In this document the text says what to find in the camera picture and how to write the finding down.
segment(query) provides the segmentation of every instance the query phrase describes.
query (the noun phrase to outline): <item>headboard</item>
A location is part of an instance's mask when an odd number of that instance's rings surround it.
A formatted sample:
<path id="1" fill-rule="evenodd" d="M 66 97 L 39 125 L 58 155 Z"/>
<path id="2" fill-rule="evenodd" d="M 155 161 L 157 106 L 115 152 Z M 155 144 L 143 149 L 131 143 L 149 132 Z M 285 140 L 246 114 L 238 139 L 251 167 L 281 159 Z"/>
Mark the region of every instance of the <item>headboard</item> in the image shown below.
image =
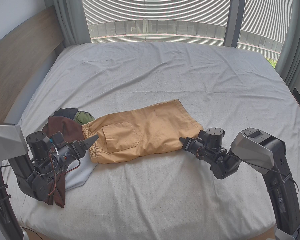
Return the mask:
<path id="1" fill-rule="evenodd" d="M 54 6 L 21 23 L 0 40 L 0 122 L 31 76 L 62 41 Z"/>

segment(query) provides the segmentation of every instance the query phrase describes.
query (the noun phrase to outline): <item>maroon garment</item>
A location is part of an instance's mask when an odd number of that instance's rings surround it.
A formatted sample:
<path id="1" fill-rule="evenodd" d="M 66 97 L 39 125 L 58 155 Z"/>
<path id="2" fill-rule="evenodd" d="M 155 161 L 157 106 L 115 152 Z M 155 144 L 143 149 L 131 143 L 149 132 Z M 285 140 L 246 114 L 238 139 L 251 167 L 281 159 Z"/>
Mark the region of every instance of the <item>maroon garment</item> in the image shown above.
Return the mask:
<path id="1" fill-rule="evenodd" d="M 44 131 L 47 136 L 50 138 L 53 134 L 57 132 L 61 132 L 63 134 L 64 140 L 66 142 L 72 142 L 74 140 L 81 141 L 84 140 L 84 135 L 82 133 L 82 127 L 80 124 L 75 122 L 70 118 L 66 118 L 63 116 L 50 116 L 48 117 L 48 123 L 43 127 L 42 131 Z M 65 174 L 58 175 L 56 177 L 56 189 L 54 193 L 48 196 L 47 199 L 44 200 L 48 205 L 53 205 L 53 201 L 55 201 L 57 206 L 64 207 L 66 198 L 66 178 Z M 54 182 L 49 183 L 49 193 L 53 190 Z"/>

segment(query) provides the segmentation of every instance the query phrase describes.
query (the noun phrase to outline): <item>white bed sheet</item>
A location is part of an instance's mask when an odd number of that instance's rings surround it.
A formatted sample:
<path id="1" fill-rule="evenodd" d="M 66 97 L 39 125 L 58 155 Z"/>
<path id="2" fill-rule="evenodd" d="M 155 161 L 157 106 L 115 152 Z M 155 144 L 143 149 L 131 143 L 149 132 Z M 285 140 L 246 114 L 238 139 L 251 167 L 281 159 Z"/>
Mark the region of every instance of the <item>white bed sheet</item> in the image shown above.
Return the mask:
<path id="1" fill-rule="evenodd" d="M 300 107 L 256 52 L 176 42 L 84 44 L 65 49 L 20 120 L 25 135 L 59 108 L 95 118 L 179 99 L 205 129 L 261 129 L 286 142 L 300 188 Z M 55 239 L 247 239 L 275 223 L 260 173 L 241 163 L 224 180 L 179 150 L 130 162 L 98 164 L 62 209 L 23 194 L 5 173 L 16 217 Z"/>

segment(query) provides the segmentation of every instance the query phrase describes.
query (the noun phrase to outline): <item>green grass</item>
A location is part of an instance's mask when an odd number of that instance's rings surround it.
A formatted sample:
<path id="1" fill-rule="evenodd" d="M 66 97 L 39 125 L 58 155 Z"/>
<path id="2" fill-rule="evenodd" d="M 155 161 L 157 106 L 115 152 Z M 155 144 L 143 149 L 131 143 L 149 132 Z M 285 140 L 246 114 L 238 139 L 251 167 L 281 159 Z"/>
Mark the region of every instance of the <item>green grass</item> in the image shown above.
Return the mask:
<path id="1" fill-rule="evenodd" d="M 273 68 L 275 68 L 276 64 L 277 64 L 277 60 L 274 60 L 272 58 L 266 58 L 266 60 L 273 66 Z"/>

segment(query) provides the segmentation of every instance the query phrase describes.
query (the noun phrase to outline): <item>brown cloth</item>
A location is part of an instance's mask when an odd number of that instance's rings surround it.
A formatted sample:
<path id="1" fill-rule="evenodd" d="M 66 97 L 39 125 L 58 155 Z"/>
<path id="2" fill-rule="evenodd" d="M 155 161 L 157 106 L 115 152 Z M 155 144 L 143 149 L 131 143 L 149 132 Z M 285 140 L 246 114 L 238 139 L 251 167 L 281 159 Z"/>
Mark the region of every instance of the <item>brown cloth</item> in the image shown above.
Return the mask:
<path id="1" fill-rule="evenodd" d="M 50 138 L 53 134 L 57 132 L 61 132 L 66 142 L 72 142 L 74 140 L 84 140 L 81 125 L 75 122 L 74 120 L 63 116 L 48 117 L 48 123 L 43 127 L 42 131 L 44 131 L 47 134 L 48 138 Z M 44 202 L 48 205 L 53 205 L 53 201 L 55 201 L 57 206 L 60 206 L 62 208 L 65 206 L 65 176 L 65 174 L 62 174 L 56 177 L 56 189 L 54 193 L 44 200 Z M 53 190 L 53 187 L 54 182 L 49 183 L 49 192 Z"/>
<path id="2" fill-rule="evenodd" d="M 85 138 L 99 135 L 89 149 L 91 161 L 108 164 L 179 150 L 179 137 L 194 138 L 203 127 L 174 99 L 102 116 L 82 130 Z"/>

